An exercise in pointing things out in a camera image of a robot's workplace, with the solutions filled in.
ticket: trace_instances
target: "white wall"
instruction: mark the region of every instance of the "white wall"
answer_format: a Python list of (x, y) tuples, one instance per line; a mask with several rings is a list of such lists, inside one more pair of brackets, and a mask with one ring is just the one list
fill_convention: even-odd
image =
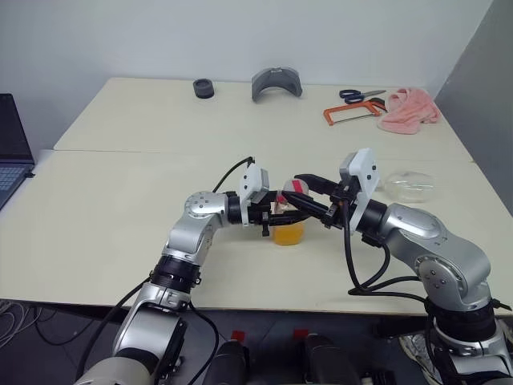
[(436, 95), (491, 0), (0, 0), (0, 91), (50, 148), (112, 76), (412, 85)]

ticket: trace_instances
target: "gray curved object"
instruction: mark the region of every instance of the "gray curved object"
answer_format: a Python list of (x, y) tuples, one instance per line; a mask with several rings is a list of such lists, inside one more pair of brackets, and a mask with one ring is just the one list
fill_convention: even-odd
[(265, 68), (251, 79), (251, 93), (256, 102), (262, 90), (268, 87), (279, 87), (299, 97), (303, 92), (299, 74), (290, 67)]

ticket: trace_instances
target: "table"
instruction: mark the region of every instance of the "table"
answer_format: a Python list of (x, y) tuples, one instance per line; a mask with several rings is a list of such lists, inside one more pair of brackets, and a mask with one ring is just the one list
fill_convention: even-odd
[[(320, 152), (287, 161), (259, 156), (272, 188), (299, 172), (337, 179), (339, 156)], [(18, 191), (0, 217), (0, 298), (112, 305), (157, 262), (168, 230), (190, 193), (212, 188), (237, 158), (149, 152), (54, 151), (37, 176)], [(382, 175), (407, 166), (437, 183), (432, 201), (417, 207), (440, 217), (447, 228), (487, 253), (492, 293), (511, 303), (509, 238), (513, 220), (479, 168), (465, 160), (379, 159)], [(237, 186), (240, 172), (223, 189)], [(391, 199), (383, 192), (374, 198)], [(382, 253), (353, 237), (360, 277), (381, 264)], [(410, 275), (393, 260), (386, 275)], [(314, 219), (299, 245), (282, 247), (260, 229), (220, 230), (193, 292), (195, 304), (211, 309), (336, 311), (424, 314), (420, 304), (396, 298), (350, 297), (341, 256), (341, 233)], [(398, 290), (424, 295), (417, 282)], [(507, 314), (498, 310), (498, 314)]]
[(355, 86), (305, 85), (299, 99), (267, 90), (258, 103), (251, 99), (250, 83), (214, 82), (214, 87), (211, 99), (198, 99), (188, 80), (110, 79), (55, 149), (198, 154), (212, 161), (221, 153), (232, 159), (283, 154), (295, 161), (320, 153), (341, 159), (371, 147), (378, 159), (471, 160), (445, 119), (412, 136), (380, 130), (374, 118), (330, 127), (322, 112), (341, 105), (341, 89)]

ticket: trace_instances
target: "floor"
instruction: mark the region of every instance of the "floor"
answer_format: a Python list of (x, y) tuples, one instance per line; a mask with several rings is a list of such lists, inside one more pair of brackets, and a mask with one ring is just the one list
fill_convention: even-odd
[[(348, 356), (364, 373), (369, 369), (394, 371), (397, 383), (425, 384), (417, 364), (409, 360), (397, 340), (376, 339), (370, 333), (378, 319), (370, 316), (346, 314), (306, 314), (256, 311), (205, 312), (218, 326), (223, 338), (230, 338), (233, 330), (245, 332), (244, 345), (250, 350), (252, 383), (301, 383), (297, 365), (296, 329), (308, 329), (330, 337), (347, 350)], [(42, 319), (50, 315), (45, 310)], [(185, 385), (209, 356), (213, 333), (209, 326), (194, 314), (186, 313), (188, 330), (182, 350), (184, 363), (172, 383)], [(81, 330), (88, 319), (57, 313), (50, 321), (40, 324), (42, 332), (54, 341), (65, 340)], [(0, 349), (0, 384), (69, 385), (74, 382), (75, 369), (83, 348), (98, 323), (66, 346), (44, 343), (33, 327), (28, 328)], [(107, 326), (91, 354), (87, 366), (106, 358), (118, 329)]]

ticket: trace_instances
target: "scissors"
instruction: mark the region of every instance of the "scissors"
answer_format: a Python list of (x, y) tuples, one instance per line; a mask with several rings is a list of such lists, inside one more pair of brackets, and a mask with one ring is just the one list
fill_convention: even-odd
[(359, 90), (342, 90), (338, 92), (341, 98), (344, 99), (346, 104), (354, 104), (363, 102), (363, 99), (369, 96), (375, 96), (386, 92), (386, 90), (369, 91), (361, 93)]

